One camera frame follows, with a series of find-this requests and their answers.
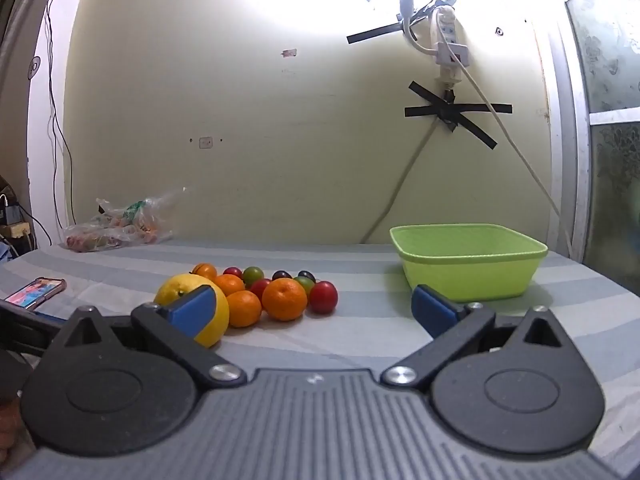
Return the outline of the large yellow citrus fruit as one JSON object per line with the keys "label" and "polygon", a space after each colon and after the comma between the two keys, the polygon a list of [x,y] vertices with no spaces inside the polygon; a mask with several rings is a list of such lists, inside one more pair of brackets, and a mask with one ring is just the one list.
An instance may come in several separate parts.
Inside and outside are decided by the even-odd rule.
{"label": "large yellow citrus fruit", "polygon": [[168,278],[154,302],[171,326],[204,348],[221,341],[229,327],[227,297],[212,281],[199,275],[185,273]]}

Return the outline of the green plastic basket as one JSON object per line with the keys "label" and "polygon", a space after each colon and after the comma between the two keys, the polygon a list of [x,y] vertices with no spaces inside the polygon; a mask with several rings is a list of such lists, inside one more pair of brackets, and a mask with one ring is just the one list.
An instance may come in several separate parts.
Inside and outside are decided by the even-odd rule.
{"label": "green plastic basket", "polygon": [[548,255],[539,240],[490,223],[394,226],[390,239],[412,288],[462,304],[523,295]]}

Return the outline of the red cherry tomato back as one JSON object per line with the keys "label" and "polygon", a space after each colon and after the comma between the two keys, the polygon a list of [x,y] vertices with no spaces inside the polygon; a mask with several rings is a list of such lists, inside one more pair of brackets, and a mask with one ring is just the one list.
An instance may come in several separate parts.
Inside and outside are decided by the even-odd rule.
{"label": "red cherry tomato back", "polygon": [[237,278],[242,278],[243,271],[236,266],[229,266],[226,270],[224,270],[224,275],[233,275]]}

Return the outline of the green tomato back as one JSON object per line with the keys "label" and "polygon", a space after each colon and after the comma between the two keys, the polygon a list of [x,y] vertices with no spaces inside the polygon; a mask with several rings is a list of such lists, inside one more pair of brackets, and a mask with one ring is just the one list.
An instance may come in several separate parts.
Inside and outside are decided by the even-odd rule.
{"label": "green tomato back", "polygon": [[242,279],[246,287],[252,286],[255,282],[262,280],[265,273],[258,266],[248,266],[242,273]]}

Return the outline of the green tomato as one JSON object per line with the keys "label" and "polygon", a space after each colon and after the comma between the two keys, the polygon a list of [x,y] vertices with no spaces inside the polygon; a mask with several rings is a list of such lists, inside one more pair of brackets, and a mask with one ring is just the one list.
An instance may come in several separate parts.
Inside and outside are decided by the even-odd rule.
{"label": "green tomato", "polygon": [[296,283],[303,287],[306,295],[310,294],[310,292],[314,288],[314,285],[316,284],[310,278],[306,278],[306,276],[296,276],[296,278],[294,278],[294,281],[296,281]]}
{"label": "green tomato", "polygon": [[262,280],[265,273],[258,266],[248,266],[242,273],[242,279],[246,287],[252,286],[255,282]]}

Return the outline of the dark purple tomato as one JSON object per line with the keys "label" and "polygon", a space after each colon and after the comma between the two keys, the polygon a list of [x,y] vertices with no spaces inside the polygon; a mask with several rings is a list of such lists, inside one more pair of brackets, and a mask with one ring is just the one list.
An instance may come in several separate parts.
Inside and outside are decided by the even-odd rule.
{"label": "dark purple tomato", "polygon": [[292,278],[292,275],[288,273],[288,271],[285,270],[277,270],[276,272],[274,272],[272,274],[271,279],[273,281],[275,280],[280,280],[280,278]]}
{"label": "dark purple tomato", "polygon": [[312,274],[310,271],[307,271],[307,270],[300,270],[297,273],[297,276],[299,278],[306,278],[306,280],[312,281],[314,283],[317,281],[316,277],[314,276],[314,274]]}

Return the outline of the green tomato front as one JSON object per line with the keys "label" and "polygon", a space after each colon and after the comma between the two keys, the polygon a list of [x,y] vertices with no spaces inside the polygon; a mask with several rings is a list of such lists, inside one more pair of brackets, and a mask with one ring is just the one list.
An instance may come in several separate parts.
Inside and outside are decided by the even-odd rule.
{"label": "green tomato front", "polygon": [[306,295],[310,294],[310,292],[314,288],[314,285],[316,284],[310,278],[306,278],[306,276],[296,276],[296,278],[294,278],[294,281],[296,281],[296,283],[303,287]]}

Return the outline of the small orange tangerine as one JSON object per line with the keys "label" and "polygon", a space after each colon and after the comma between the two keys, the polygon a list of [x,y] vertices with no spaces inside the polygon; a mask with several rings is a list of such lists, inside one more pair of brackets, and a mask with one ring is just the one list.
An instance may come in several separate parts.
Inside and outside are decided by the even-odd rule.
{"label": "small orange tangerine", "polygon": [[213,282],[226,296],[230,296],[235,292],[242,292],[245,289],[242,278],[238,278],[233,274],[218,275],[213,279]]}

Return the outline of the clear plastic snack bag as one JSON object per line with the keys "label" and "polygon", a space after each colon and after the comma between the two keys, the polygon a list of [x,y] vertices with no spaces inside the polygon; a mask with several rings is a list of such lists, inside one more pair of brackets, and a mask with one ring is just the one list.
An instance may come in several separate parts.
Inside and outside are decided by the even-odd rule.
{"label": "clear plastic snack bag", "polygon": [[182,186],[125,208],[98,198],[98,213],[87,222],[66,228],[62,246],[82,254],[169,240],[175,232],[176,212],[190,193],[190,188]]}

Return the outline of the smartphone with pink case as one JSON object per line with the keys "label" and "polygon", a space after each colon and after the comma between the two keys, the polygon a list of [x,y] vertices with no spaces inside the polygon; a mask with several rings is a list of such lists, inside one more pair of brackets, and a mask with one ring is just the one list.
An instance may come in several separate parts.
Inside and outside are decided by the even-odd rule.
{"label": "smartphone with pink case", "polygon": [[26,310],[35,310],[40,304],[66,289],[66,281],[62,278],[35,278],[16,292],[4,298],[12,306]]}

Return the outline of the black tape cross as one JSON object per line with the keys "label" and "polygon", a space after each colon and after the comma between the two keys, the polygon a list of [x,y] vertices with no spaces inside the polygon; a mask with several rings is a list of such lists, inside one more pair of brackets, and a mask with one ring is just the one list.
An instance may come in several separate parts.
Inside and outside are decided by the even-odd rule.
{"label": "black tape cross", "polygon": [[456,95],[452,90],[445,90],[442,96],[427,90],[422,84],[413,81],[408,89],[420,96],[425,102],[420,106],[407,106],[405,108],[405,118],[417,117],[437,117],[450,132],[454,132],[459,126],[475,136],[486,148],[493,150],[497,146],[497,141],[485,130],[480,128],[475,122],[465,116],[466,113],[488,113],[490,109],[484,103],[457,103]]}

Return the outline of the white power strip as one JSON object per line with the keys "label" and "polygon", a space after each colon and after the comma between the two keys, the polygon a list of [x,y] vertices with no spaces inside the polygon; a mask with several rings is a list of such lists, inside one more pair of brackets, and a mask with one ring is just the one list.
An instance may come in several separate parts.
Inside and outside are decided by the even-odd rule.
{"label": "white power strip", "polygon": [[439,67],[437,80],[450,90],[462,81],[461,67],[470,66],[469,48],[459,41],[458,21],[451,6],[439,6],[432,13],[431,42]]}

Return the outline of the black tape strip upper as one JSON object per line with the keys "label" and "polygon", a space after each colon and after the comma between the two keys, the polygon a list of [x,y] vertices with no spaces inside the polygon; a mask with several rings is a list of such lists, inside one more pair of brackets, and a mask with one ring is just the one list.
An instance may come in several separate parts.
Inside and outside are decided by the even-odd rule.
{"label": "black tape strip upper", "polygon": [[402,31],[401,24],[394,23],[394,24],[377,27],[374,29],[365,30],[364,32],[356,32],[356,34],[347,36],[346,40],[348,44],[356,44],[357,42],[366,41],[366,40],[373,39],[376,37],[381,37],[387,34],[392,34],[393,32],[401,32],[401,31]]}

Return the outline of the frosted glass door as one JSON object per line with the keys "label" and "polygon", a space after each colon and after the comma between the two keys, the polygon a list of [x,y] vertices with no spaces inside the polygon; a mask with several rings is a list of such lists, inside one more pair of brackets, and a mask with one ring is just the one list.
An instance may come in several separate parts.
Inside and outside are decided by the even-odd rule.
{"label": "frosted glass door", "polygon": [[639,0],[556,0],[573,254],[639,287]]}

